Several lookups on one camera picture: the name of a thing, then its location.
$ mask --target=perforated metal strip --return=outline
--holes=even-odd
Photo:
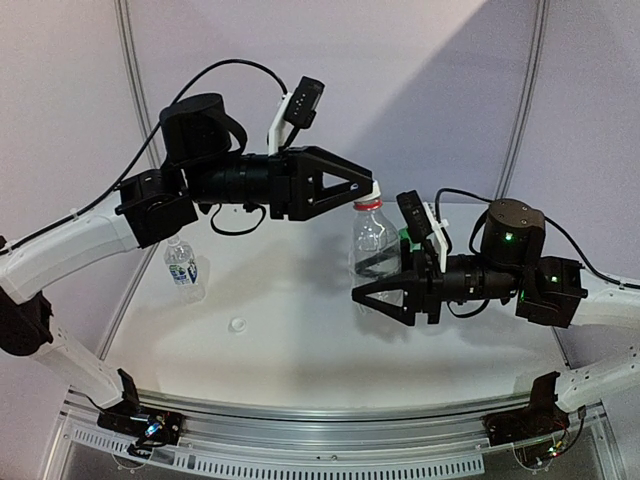
[[[98,428],[73,426],[73,441],[107,453],[138,460],[127,455],[130,440]],[[231,461],[192,450],[174,450],[171,463],[153,460],[163,468],[228,480],[421,480],[455,479],[484,473],[482,455],[466,455],[441,461],[411,462],[396,465],[343,467],[340,465],[268,465],[253,460]]]

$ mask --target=small water bottle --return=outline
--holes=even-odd
[[[164,263],[169,267],[173,281],[180,291],[184,303],[195,303],[205,296],[204,285],[198,278],[198,266],[193,249],[178,235],[167,240]]]
[[[356,218],[353,222],[353,242],[349,266],[353,286],[358,287],[400,273],[400,237],[393,223],[382,213],[380,186],[373,182],[373,191],[359,198],[353,205]],[[381,292],[371,295],[393,305],[400,305],[401,291]],[[366,313],[369,309],[360,306]]]

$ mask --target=robotic arm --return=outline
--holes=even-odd
[[[640,328],[640,297],[625,288],[635,285],[585,275],[585,286],[591,291],[587,298],[579,262],[541,256],[545,225],[555,224],[541,211],[518,200],[490,202],[469,240],[473,254],[446,256],[446,222],[440,222],[428,205],[425,209],[415,191],[402,193],[397,199],[409,237],[401,242],[402,271],[355,288],[354,301],[407,326],[415,325],[416,313],[426,313],[429,324],[439,323],[443,302],[483,300],[483,306],[472,312],[479,313],[491,299],[504,305],[515,298],[516,316],[539,325]],[[474,238],[483,227],[480,251],[476,251]],[[428,238],[431,234],[435,234],[437,251]],[[376,298],[377,293],[393,290],[404,292],[402,305]],[[602,395],[640,384],[637,350],[631,345],[620,357],[536,379],[527,407],[485,418],[489,440],[499,445],[561,430],[569,425],[567,412],[578,410],[583,417],[583,407],[599,401]]]
[[[284,96],[268,155],[243,153],[247,134],[225,113],[221,95],[174,103],[160,115],[167,150],[161,168],[123,181],[92,210],[19,247],[0,237],[0,348],[33,358],[86,394],[101,412],[100,426],[139,437],[130,453],[142,454],[149,440],[176,444],[182,416],[141,406],[133,379],[59,325],[42,289],[100,259],[171,237],[198,219],[194,204],[204,214],[214,204],[263,214],[268,205],[273,219],[305,221],[370,193],[369,170],[319,147],[288,148],[299,129],[311,126],[323,88],[303,77]],[[287,139],[286,124],[293,126]],[[343,182],[325,187],[325,174]]]

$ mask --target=water in bottle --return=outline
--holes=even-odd
[[[393,223],[382,213],[378,182],[374,181],[371,194],[354,203],[354,209],[356,218],[353,222],[353,242],[349,255],[353,286],[365,285],[400,273],[400,238]],[[371,296],[400,305],[402,292],[382,292]],[[370,310],[360,307],[362,313]]]
[[[173,281],[180,291],[184,303],[195,303],[205,296],[204,285],[198,277],[198,266],[193,249],[178,235],[168,239],[164,252],[164,263],[169,267]]]

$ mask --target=bottle label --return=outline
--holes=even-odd
[[[187,263],[169,265],[169,271],[176,285],[191,285],[198,280],[198,267],[194,259]]]

